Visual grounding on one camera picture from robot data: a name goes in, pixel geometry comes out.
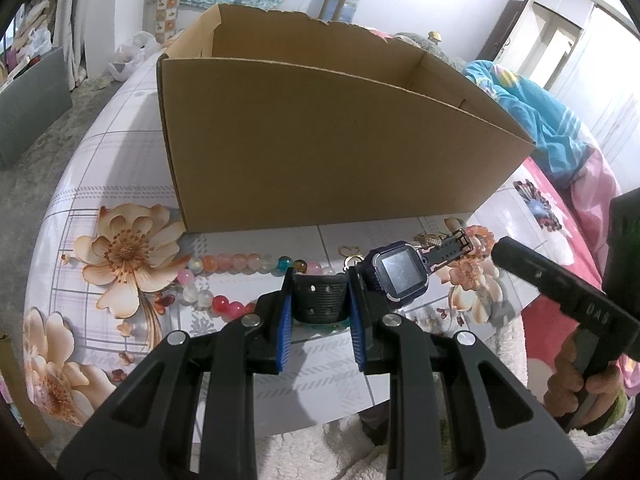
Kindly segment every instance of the floor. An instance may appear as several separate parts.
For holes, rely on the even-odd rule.
[[[13,168],[0,171],[0,332],[8,332],[14,353],[22,355],[22,313],[31,253],[40,222],[69,159],[100,111],[121,83],[110,78],[87,80],[73,92],[73,107],[36,140]],[[41,451],[50,461],[76,432],[46,417],[54,439]]]

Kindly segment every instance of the white plastic bag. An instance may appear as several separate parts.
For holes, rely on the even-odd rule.
[[[33,59],[46,54],[51,49],[51,33],[46,27],[42,27],[29,34],[29,43],[20,49],[17,57],[22,59],[24,56],[29,56]]]
[[[159,50],[160,44],[152,34],[139,32],[117,48],[107,68],[116,81],[126,81],[145,59]]]

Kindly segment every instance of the white bead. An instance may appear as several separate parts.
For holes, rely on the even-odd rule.
[[[213,293],[210,290],[204,289],[198,293],[198,307],[205,310],[211,308],[213,302]]]
[[[187,264],[187,267],[189,267],[189,270],[191,272],[193,272],[194,274],[200,274],[202,272],[202,270],[204,269],[204,265],[202,264],[202,260],[197,258],[197,257],[193,257],[191,260],[189,260],[189,263]]]
[[[277,261],[272,254],[263,254],[260,256],[260,265],[262,266],[262,270],[273,270],[275,269],[276,264]]]
[[[193,303],[198,299],[198,287],[195,283],[190,283],[182,288],[182,298],[187,303]]]

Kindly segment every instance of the human hand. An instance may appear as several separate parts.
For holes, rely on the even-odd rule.
[[[574,368],[574,361],[578,355],[574,341],[575,332],[562,344],[560,353],[556,356],[556,373],[547,381],[548,390],[545,394],[545,408],[554,417],[573,413],[578,409],[578,398],[575,396],[584,386],[582,376]],[[586,389],[590,394],[597,395],[591,409],[576,425],[581,428],[597,420],[616,402],[622,375],[614,363],[601,374],[587,379]]]

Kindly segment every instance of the gold heart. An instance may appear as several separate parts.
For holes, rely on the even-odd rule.
[[[340,256],[344,256],[345,258],[348,258],[349,256],[358,256],[360,254],[360,248],[358,246],[346,246],[346,245],[341,245],[340,247],[338,247],[338,254],[340,254]]]

